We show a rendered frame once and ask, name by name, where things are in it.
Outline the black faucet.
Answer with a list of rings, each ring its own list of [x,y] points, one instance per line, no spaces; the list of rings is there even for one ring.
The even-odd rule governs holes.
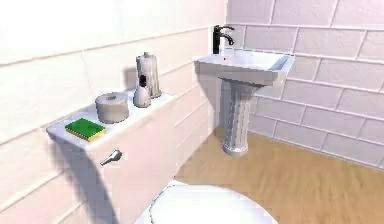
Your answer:
[[[233,30],[233,27],[225,25],[225,26],[220,26],[220,25],[215,25],[213,29],[213,34],[212,34],[212,53],[213,54],[218,54],[220,52],[219,47],[220,47],[220,39],[225,38],[229,45],[232,46],[234,44],[233,38],[225,33],[222,33],[222,29],[230,29]]]

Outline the tall grey paper towel roll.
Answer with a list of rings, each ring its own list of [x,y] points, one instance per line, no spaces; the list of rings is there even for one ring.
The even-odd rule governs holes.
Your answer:
[[[147,80],[147,89],[149,90],[152,99],[161,96],[157,58],[149,52],[144,52],[142,55],[136,57],[138,76],[145,75]]]

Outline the small grey rounded bottle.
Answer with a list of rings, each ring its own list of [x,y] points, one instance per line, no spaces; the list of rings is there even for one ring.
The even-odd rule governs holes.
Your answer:
[[[151,97],[146,87],[139,86],[136,88],[133,103],[139,108],[146,108],[151,105]]]

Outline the grey toilet paper roll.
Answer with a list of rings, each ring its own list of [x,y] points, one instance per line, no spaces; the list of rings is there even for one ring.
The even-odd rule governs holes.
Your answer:
[[[113,124],[129,117],[128,96],[123,92],[111,92],[95,99],[98,119],[102,123]]]

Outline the green and yellow sponge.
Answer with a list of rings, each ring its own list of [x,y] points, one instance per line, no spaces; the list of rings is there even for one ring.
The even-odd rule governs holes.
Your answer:
[[[106,128],[85,118],[80,118],[65,126],[65,130],[85,141],[91,142],[106,133]]]

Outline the white toilet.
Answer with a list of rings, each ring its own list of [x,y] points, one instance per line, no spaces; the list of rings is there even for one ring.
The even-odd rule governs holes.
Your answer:
[[[106,124],[105,133],[91,142],[65,127],[81,118],[97,124],[93,105],[46,129],[85,201],[86,223],[278,224],[238,192],[174,179],[178,159],[169,118],[173,106],[174,96],[167,93],[148,108],[129,103],[129,117]]]

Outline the white pedestal sink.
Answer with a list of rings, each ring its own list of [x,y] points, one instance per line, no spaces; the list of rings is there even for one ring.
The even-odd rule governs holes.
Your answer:
[[[198,74],[210,75],[230,86],[229,119],[223,151],[235,157],[248,152],[251,99],[263,87],[281,85],[295,61],[293,54],[224,49],[195,61]]]

